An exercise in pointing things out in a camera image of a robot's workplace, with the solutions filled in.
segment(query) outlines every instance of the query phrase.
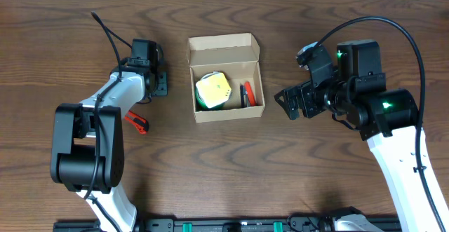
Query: red object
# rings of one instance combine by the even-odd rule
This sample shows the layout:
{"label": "red object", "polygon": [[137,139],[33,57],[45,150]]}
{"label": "red object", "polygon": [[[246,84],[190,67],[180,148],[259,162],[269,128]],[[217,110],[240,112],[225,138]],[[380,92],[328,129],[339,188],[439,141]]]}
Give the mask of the red object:
{"label": "red object", "polygon": [[253,94],[253,91],[251,90],[251,85],[250,85],[249,81],[245,82],[245,89],[246,89],[246,92],[248,93],[248,99],[250,100],[250,105],[252,107],[256,106],[254,94]]}
{"label": "red object", "polygon": [[138,129],[140,134],[147,134],[148,129],[149,129],[149,124],[148,124],[148,121],[145,120],[144,118],[138,116],[137,114],[135,114],[134,112],[132,112],[130,110],[126,114],[125,120],[127,120],[132,125],[134,125],[134,127]]}

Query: cardboard box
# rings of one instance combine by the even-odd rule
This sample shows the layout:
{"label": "cardboard box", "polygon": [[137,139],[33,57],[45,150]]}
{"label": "cardboard box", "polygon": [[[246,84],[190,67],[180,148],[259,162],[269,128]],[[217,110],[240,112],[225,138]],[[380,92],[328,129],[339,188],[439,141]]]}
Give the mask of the cardboard box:
{"label": "cardboard box", "polygon": [[[259,68],[260,48],[251,33],[190,38],[187,59],[197,123],[261,117],[265,108]],[[213,71],[225,74],[232,95],[221,110],[203,111],[196,102],[195,83]],[[241,108],[240,85],[249,81],[257,106]]]}

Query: brown tabletop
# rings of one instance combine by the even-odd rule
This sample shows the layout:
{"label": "brown tabletop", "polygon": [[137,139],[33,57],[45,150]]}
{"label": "brown tabletop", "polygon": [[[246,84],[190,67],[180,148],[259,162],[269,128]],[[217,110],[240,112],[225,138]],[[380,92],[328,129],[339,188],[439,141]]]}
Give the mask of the brown tabletop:
{"label": "brown tabletop", "polygon": [[[364,15],[396,20],[420,47],[427,148],[449,199],[449,0],[0,0],[0,230],[50,231],[57,220],[95,218],[49,173],[56,107],[91,96],[116,65],[90,11],[127,41],[157,41],[166,56],[169,96],[133,107],[150,131],[141,135],[123,124],[122,183],[140,210],[178,218],[280,217],[353,205],[366,214],[395,214],[380,167],[357,132],[329,112],[290,121],[273,99],[309,78],[295,62],[301,47]],[[265,111],[261,118],[196,124],[187,39],[242,32],[253,33],[261,47]],[[387,87],[407,88],[419,100],[416,59],[399,31],[365,22],[325,45],[332,51],[352,39],[377,40]]]}

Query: yellow and white object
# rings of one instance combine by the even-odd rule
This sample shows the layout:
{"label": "yellow and white object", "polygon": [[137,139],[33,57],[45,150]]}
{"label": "yellow and white object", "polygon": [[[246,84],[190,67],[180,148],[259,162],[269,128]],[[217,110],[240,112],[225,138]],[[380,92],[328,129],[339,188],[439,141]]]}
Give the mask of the yellow and white object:
{"label": "yellow and white object", "polygon": [[196,89],[204,104],[211,109],[225,103],[231,97],[231,86],[222,72],[206,74],[196,82]]}

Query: box lid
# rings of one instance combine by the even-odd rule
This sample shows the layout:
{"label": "box lid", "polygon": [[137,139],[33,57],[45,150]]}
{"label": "box lid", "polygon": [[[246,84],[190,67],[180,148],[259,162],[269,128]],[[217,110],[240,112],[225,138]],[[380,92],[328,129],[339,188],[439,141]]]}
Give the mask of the box lid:
{"label": "box lid", "polygon": [[260,48],[251,33],[190,38],[189,65],[224,64],[259,60]]}

